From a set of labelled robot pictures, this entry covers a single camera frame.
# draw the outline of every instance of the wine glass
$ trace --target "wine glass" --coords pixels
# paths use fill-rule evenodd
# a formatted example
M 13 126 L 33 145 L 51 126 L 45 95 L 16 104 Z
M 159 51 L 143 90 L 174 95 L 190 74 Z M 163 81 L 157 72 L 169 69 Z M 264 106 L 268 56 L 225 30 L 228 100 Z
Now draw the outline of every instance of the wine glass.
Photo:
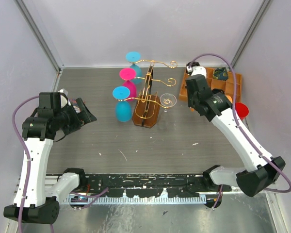
M 135 98 L 137 96 L 137 90 L 135 84 L 131 82 L 131 80 L 136 77 L 136 71 L 133 68 L 124 68 L 120 71 L 120 77 L 125 81 L 122 86 L 127 87 L 130 91 L 128 98 Z
M 165 93 L 161 95 L 160 101 L 161 105 L 167 108 L 164 108 L 164 111 L 160 114 L 158 119 L 158 127 L 160 130 L 165 130 L 168 128 L 168 124 L 170 123 L 168 108 L 171 108 L 176 104 L 177 98 L 173 94 Z
M 124 100 L 130 95 L 130 91 L 127 87 L 119 86 L 113 90 L 112 95 L 117 100 Z M 130 104 L 126 101 L 119 101 L 116 104 L 115 115 L 118 121 L 129 121 L 132 117 Z

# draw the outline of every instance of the wooden block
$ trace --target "wooden block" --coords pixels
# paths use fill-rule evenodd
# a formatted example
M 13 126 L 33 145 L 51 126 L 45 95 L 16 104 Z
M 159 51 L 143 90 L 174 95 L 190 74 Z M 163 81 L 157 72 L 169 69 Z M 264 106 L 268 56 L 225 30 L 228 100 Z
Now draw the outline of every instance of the wooden block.
M 186 83 L 185 80 L 189 77 L 189 75 L 184 71 L 181 88 L 180 88 L 180 94 L 179 94 L 179 100 L 182 101 L 188 101 L 188 93 L 186 92 Z
M 157 96 L 151 96 L 151 100 L 161 103 L 160 98 Z M 144 116 L 145 107 L 147 104 L 149 104 L 149 109 L 145 117 L 150 117 L 152 115 L 153 116 L 149 119 L 142 119 L 138 117 L 138 115 Z M 140 100 L 139 103 L 138 102 L 136 103 L 135 111 L 133 112 L 132 115 L 132 121 L 136 126 L 152 128 L 157 123 L 159 112 L 160 106 L 158 104 L 148 101 L 142 103 Z

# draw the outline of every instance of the white gear rack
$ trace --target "white gear rack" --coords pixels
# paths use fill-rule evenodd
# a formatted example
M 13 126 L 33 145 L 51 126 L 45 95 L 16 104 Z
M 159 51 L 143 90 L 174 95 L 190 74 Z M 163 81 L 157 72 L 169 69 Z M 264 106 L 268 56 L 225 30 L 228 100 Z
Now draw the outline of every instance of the white gear rack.
M 70 205 L 87 205 L 92 202 L 95 198 L 89 198 L 87 202 L 72 202 L 71 199 L 76 195 L 71 195 L 69 198 L 64 200 L 64 203 L 69 203 Z M 149 198 L 139 198 L 133 197 L 129 198 L 126 196 L 126 192 L 123 193 L 123 197 L 120 198 L 109 198 L 103 197 L 98 198 L 92 205 L 113 205 L 113 204 L 206 204 L 206 195 L 200 194 L 199 197 L 193 198 L 168 198 L 168 193 L 166 188 L 164 188 L 162 194 L 159 197 L 149 197 Z

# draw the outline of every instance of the wooden compartment box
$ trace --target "wooden compartment box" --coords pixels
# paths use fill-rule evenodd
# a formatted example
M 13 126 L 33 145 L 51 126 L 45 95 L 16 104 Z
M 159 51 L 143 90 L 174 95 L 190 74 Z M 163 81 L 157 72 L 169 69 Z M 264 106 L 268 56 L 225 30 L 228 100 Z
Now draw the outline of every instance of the wooden compartment box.
M 213 90 L 215 88 L 222 89 L 226 95 L 229 95 L 233 97 L 234 92 L 234 80 L 232 72 L 228 71 L 228 80 L 222 81 L 213 79 L 213 72 L 215 71 L 215 68 L 205 67 L 207 71 L 207 83 L 208 86 Z M 188 101 L 188 96 L 185 88 L 185 80 L 189 77 L 189 75 L 184 72 L 180 94 L 179 94 L 179 100 L 182 101 Z M 240 102 L 242 98 L 242 75 L 236 73 L 236 102 Z

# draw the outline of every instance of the white wall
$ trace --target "white wall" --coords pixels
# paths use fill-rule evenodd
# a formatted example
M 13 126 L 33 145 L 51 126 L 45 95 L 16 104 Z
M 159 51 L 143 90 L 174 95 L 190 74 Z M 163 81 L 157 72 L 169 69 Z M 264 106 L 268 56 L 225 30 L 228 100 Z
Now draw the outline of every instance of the white wall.
M 180 65 L 204 52 L 232 60 L 262 0 L 24 2 L 66 67 L 105 67 L 127 66 L 132 50 Z
M 243 74 L 249 127 L 273 156 L 282 156 L 291 179 L 291 0 L 273 1 L 236 70 Z M 279 187 L 287 188 L 283 179 Z M 291 232 L 291 193 L 279 195 Z
M 0 232 L 5 223 L 3 208 L 13 203 L 23 159 L 12 112 L 25 99 L 51 91 L 55 77 L 55 69 L 14 1 L 0 0 Z M 19 111 L 20 129 L 36 105 L 33 101 Z

